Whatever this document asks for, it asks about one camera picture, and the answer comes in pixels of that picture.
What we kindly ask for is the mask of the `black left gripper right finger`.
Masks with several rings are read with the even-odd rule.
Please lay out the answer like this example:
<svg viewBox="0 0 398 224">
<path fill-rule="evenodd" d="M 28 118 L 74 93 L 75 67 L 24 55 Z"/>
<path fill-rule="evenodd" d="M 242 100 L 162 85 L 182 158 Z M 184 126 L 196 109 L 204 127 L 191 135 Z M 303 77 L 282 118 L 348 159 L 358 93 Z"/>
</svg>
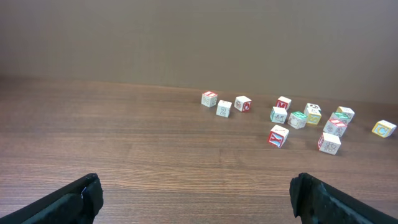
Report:
<svg viewBox="0 0 398 224">
<path fill-rule="evenodd" d="M 303 224 L 397 224 L 397 219 L 362 203 L 308 173 L 290 181 L 294 217 Z"/>
</svg>

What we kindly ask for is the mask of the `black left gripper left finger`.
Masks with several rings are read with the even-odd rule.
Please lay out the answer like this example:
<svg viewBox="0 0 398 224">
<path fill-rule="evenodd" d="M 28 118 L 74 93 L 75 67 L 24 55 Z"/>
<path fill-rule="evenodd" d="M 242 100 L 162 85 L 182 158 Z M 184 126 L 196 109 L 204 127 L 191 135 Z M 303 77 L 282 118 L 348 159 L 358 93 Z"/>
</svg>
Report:
<svg viewBox="0 0 398 224">
<path fill-rule="evenodd" d="M 8 223 L 94 222 L 104 204 L 97 174 L 90 173 L 51 194 L 1 218 Z"/>
</svg>

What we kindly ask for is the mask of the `blue H picture block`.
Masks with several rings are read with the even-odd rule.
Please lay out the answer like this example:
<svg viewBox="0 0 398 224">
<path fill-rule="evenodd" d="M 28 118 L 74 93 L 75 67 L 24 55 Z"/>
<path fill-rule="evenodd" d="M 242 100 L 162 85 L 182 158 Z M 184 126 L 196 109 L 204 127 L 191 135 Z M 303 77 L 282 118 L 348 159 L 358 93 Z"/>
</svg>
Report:
<svg viewBox="0 0 398 224">
<path fill-rule="evenodd" d="M 333 134 L 322 133 L 318 140 L 318 150 L 327 154 L 335 155 L 340 146 L 340 138 Z"/>
</svg>

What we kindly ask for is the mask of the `red Y letter block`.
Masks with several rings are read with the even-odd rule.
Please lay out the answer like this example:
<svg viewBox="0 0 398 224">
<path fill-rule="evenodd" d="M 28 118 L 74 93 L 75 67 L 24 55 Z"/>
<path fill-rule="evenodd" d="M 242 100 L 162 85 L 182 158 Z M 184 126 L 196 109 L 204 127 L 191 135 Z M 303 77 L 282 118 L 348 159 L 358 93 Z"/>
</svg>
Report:
<svg viewBox="0 0 398 224">
<path fill-rule="evenodd" d="M 287 136 L 289 135 L 289 130 L 279 125 L 275 125 L 269 133 L 267 142 L 271 145 L 281 148 L 285 143 Z"/>
</svg>

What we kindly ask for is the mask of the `green N letter block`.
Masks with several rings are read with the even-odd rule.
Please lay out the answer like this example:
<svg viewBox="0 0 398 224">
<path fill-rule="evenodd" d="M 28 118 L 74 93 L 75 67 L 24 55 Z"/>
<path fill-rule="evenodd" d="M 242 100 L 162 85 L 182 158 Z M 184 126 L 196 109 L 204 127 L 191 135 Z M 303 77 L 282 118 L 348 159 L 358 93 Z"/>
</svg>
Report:
<svg viewBox="0 0 398 224">
<path fill-rule="evenodd" d="M 308 116 L 300 111 L 294 111 L 290 114 L 288 119 L 288 124 L 295 128 L 301 129 L 304 128 L 307 123 Z"/>
</svg>

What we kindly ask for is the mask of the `red I picture block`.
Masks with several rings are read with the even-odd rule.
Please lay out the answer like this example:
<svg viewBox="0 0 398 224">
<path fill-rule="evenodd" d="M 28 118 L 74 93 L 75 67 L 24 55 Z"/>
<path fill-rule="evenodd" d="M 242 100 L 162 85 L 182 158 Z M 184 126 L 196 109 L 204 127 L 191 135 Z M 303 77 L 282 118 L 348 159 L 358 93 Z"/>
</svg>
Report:
<svg viewBox="0 0 398 224">
<path fill-rule="evenodd" d="M 332 134 L 338 137 L 342 137 L 346 131 L 347 125 L 337 119 L 329 119 L 323 128 L 324 133 Z"/>
</svg>

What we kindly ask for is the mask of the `green Z letter block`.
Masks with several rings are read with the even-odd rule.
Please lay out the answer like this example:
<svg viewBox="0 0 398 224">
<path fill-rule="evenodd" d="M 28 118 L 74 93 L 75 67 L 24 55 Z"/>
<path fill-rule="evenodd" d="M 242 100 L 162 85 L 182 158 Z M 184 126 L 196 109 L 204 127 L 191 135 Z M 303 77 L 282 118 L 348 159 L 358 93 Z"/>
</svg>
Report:
<svg viewBox="0 0 398 224">
<path fill-rule="evenodd" d="M 339 120 L 344 124 L 348 124 L 350 122 L 350 118 L 346 114 L 340 112 L 332 112 L 330 119 Z"/>
</svg>

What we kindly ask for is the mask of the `yellow edged star block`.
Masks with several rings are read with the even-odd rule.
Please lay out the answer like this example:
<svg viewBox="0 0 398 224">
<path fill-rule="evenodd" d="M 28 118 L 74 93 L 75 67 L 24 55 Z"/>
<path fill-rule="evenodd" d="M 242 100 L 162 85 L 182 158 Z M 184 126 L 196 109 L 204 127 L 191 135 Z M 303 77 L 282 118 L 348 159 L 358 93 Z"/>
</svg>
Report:
<svg viewBox="0 0 398 224">
<path fill-rule="evenodd" d="M 307 123 L 317 125 L 322 117 L 321 112 L 314 108 L 306 108 L 304 114 L 307 115 Z"/>
</svg>

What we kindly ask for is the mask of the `white ball picture block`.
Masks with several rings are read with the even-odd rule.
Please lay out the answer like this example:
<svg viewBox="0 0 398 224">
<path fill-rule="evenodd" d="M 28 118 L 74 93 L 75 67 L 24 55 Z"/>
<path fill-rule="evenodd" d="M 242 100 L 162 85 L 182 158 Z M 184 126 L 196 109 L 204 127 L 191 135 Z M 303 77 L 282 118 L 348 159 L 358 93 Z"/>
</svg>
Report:
<svg viewBox="0 0 398 224">
<path fill-rule="evenodd" d="M 316 105 L 316 104 L 313 104 L 313 103 L 307 103 L 306 106 L 305 106 L 305 109 L 307 109 L 307 108 L 312 108 L 312 109 L 321 111 L 320 106 Z"/>
</svg>

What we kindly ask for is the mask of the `teal edged picture block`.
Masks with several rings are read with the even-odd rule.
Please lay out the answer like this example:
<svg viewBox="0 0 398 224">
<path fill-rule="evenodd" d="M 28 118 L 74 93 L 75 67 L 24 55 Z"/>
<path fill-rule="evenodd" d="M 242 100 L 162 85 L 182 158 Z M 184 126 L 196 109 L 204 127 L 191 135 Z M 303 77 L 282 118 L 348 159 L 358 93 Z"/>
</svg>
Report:
<svg viewBox="0 0 398 224">
<path fill-rule="evenodd" d="M 285 108 L 280 108 L 274 106 L 272 108 L 270 119 L 273 123 L 284 124 L 287 118 L 287 110 Z"/>
</svg>

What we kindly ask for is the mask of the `yellow edged picture block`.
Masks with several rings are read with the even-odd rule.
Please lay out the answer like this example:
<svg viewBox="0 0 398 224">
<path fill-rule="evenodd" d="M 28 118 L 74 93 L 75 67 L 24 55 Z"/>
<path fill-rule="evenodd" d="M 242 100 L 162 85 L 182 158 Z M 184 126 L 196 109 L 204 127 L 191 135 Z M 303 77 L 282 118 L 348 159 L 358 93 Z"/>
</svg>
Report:
<svg viewBox="0 0 398 224">
<path fill-rule="evenodd" d="M 339 106 L 336 112 L 344 113 L 348 117 L 347 123 L 351 122 L 351 120 L 354 118 L 355 115 L 355 112 L 351 108 L 344 106 Z"/>
</svg>

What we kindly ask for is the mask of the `yellow C letter block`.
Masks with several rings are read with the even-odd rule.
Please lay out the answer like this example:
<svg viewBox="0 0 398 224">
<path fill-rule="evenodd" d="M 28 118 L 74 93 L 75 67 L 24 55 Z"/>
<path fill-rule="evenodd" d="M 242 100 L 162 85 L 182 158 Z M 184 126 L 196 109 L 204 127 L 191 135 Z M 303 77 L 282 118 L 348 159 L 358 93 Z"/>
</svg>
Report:
<svg viewBox="0 0 398 224">
<path fill-rule="evenodd" d="M 393 123 L 386 120 L 380 120 L 374 125 L 372 132 L 382 138 L 387 138 L 394 132 L 396 127 L 397 126 Z"/>
</svg>

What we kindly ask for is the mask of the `red M letter block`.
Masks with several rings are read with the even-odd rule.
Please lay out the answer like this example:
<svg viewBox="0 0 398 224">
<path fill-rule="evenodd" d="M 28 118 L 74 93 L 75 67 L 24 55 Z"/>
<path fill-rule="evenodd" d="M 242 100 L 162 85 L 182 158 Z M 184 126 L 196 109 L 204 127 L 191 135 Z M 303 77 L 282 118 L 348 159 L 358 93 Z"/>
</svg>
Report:
<svg viewBox="0 0 398 224">
<path fill-rule="evenodd" d="M 275 106 L 278 108 L 284 108 L 285 110 L 288 110 L 290 108 L 291 102 L 292 100 L 290 98 L 280 96 L 277 99 Z"/>
</svg>

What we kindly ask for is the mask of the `red number 6 block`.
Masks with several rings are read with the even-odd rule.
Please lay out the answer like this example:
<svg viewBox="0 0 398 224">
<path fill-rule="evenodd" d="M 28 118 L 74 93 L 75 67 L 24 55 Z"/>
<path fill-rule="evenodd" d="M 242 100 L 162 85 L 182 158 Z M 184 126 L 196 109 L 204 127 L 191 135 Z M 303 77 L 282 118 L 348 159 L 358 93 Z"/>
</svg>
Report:
<svg viewBox="0 0 398 224">
<path fill-rule="evenodd" d="M 240 112 L 249 111 L 251 109 L 252 100 L 246 96 L 237 96 L 234 102 L 234 107 Z"/>
</svg>

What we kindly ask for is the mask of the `white number 2 block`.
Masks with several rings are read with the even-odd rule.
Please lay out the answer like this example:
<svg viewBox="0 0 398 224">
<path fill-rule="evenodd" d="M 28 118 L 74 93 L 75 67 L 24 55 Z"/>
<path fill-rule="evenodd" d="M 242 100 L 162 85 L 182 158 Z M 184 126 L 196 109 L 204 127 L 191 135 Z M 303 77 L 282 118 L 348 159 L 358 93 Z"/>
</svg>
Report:
<svg viewBox="0 0 398 224">
<path fill-rule="evenodd" d="M 217 104 L 216 115 L 225 118 L 229 117 L 232 102 L 220 100 Z"/>
</svg>

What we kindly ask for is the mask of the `red I letter block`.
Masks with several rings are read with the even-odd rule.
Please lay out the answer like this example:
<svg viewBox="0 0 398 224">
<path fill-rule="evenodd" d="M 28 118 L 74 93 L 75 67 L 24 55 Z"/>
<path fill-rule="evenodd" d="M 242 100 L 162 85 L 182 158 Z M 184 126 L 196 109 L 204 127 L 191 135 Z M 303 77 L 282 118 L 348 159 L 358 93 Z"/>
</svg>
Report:
<svg viewBox="0 0 398 224">
<path fill-rule="evenodd" d="M 202 94 L 201 103 L 209 108 L 217 104 L 218 94 L 207 91 Z"/>
</svg>

